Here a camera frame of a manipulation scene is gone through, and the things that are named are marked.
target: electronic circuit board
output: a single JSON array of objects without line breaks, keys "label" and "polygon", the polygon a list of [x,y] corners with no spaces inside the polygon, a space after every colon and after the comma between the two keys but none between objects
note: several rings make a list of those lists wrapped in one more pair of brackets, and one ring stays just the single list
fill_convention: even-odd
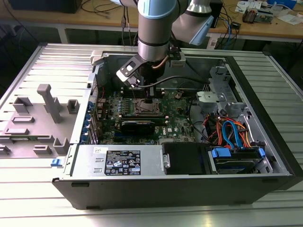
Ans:
[{"label": "electronic circuit board", "polygon": [[[156,145],[163,142],[194,142],[193,128],[187,119],[185,97],[176,99],[177,91],[164,91],[162,98],[153,99],[152,105],[142,105],[142,99],[125,97],[114,92],[106,99],[106,117],[99,119],[102,130],[100,144],[144,144]],[[151,135],[125,136],[120,125],[125,121],[153,122]]]}]

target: wooden workbench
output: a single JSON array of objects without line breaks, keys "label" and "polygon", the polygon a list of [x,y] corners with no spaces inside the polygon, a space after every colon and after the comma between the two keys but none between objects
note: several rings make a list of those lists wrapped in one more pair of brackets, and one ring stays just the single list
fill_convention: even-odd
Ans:
[{"label": "wooden workbench", "polygon": [[[94,0],[94,4],[106,4],[109,0]],[[297,25],[291,25],[277,18],[274,18],[271,24],[254,23],[247,24],[242,22],[241,13],[235,13],[235,5],[237,0],[224,0],[224,5],[227,9],[227,13],[230,17],[233,17],[233,21],[241,23],[240,32],[238,38],[245,39],[258,39],[258,40],[272,40],[272,41],[288,41],[299,42],[303,38],[303,23]],[[102,6],[99,10],[106,10],[115,7],[115,4],[108,6]],[[84,6],[87,10],[93,10],[92,4],[89,2]],[[302,10],[303,6],[296,5],[294,10]],[[116,30],[120,31],[121,28],[121,16],[123,8],[117,8],[110,11],[110,18],[107,19],[95,13],[89,13],[82,9],[78,9],[75,14],[65,14],[57,12],[37,12],[37,11],[22,11],[12,10],[11,12],[21,22],[29,26],[48,26],[56,27],[59,31],[61,40],[63,43],[68,42],[64,37],[66,28],[79,28],[79,29],[92,29],[92,30]],[[133,31],[136,31],[138,27],[138,11],[137,9],[129,9],[130,25],[133,27]],[[5,9],[3,2],[0,1],[0,24],[12,24],[18,23],[11,17],[11,15]],[[209,33],[215,37],[220,37],[218,34],[225,34],[226,28],[223,21],[220,20],[216,28],[211,28]]]}]

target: slotted metal surface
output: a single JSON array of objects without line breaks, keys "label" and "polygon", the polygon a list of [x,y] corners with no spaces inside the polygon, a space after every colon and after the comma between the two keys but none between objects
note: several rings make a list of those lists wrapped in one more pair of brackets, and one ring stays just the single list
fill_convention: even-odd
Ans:
[{"label": "slotted metal surface", "polygon": [[289,76],[271,57],[263,55],[263,57],[250,57],[245,60],[236,57],[235,60],[288,147],[302,165],[302,91],[292,83]]},{"label": "slotted metal surface", "polygon": [[[48,81],[60,95],[65,85],[80,89],[90,71],[89,56],[93,50],[115,50],[113,46],[63,45],[46,46],[20,87],[36,88]],[[210,56],[234,56],[251,86],[260,98],[277,128],[303,166],[303,104],[299,92],[269,57],[259,52],[193,51]],[[61,70],[70,69],[77,75]],[[58,70],[61,76],[48,70]],[[5,106],[10,112],[10,105]],[[52,186],[50,180],[61,169],[50,167],[52,159],[0,159],[0,225],[1,226],[300,226],[303,225],[303,183],[290,190],[270,193],[251,205],[154,208],[127,210],[76,210]]]}]

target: warning label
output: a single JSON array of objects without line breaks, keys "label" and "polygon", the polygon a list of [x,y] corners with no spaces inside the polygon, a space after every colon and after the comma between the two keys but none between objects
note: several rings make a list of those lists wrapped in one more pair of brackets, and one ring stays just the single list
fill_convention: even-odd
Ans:
[{"label": "warning label", "polygon": [[140,159],[139,150],[108,150],[105,175],[140,175]]}]

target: workbench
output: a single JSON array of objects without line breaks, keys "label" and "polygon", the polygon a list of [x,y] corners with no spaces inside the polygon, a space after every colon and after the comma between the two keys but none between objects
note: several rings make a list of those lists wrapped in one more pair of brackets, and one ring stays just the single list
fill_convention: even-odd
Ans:
[{"label": "workbench", "polygon": [[[14,111],[18,96],[41,99],[40,83],[53,87],[60,103],[69,99],[81,102],[79,88],[85,88],[92,68],[93,50],[113,46],[48,44],[39,46],[0,100],[0,122]],[[262,52],[190,50],[192,54],[235,58],[267,113],[280,131],[298,163],[303,167],[303,93],[271,57]],[[232,206],[197,206],[119,210],[76,210],[51,184],[62,171],[51,167],[52,158],[0,159],[0,225],[44,226],[299,226],[303,224],[303,183],[287,191],[275,191],[257,202]]]},{"label": "workbench", "polygon": [[[252,39],[264,41],[278,42],[301,42],[303,39],[303,23],[297,25],[288,24],[282,20],[274,18],[271,24],[254,23],[247,24],[242,22],[241,13],[235,13],[235,5],[237,0],[224,0],[224,5],[227,13],[232,17],[233,21],[241,23],[238,39]],[[95,0],[94,4],[106,4],[109,0]],[[111,9],[115,4],[102,6],[99,10]],[[85,9],[93,10],[92,4],[86,4]],[[65,14],[58,12],[38,12],[38,11],[22,11],[13,10],[11,12],[25,26],[40,26],[53,27],[58,29],[62,43],[68,43],[66,29],[88,29],[88,30],[106,30],[106,31],[121,31],[121,16],[123,8],[117,8],[110,11],[110,18],[107,19],[95,13],[89,13],[82,9],[78,9],[75,14]],[[294,10],[302,10],[303,6],[296,5]],[[138,29],[138,10],[129,8],[131,31],[136,32]],[[2,1],[0,1],[0,24],[16,26],[19,23],[14,20],[7,12]],[[213,49],[218,38],[224,36],[227,32],[222,20],[219,20],[216,28],[209,30],[208,36],[210,40],[208,49]]]}]

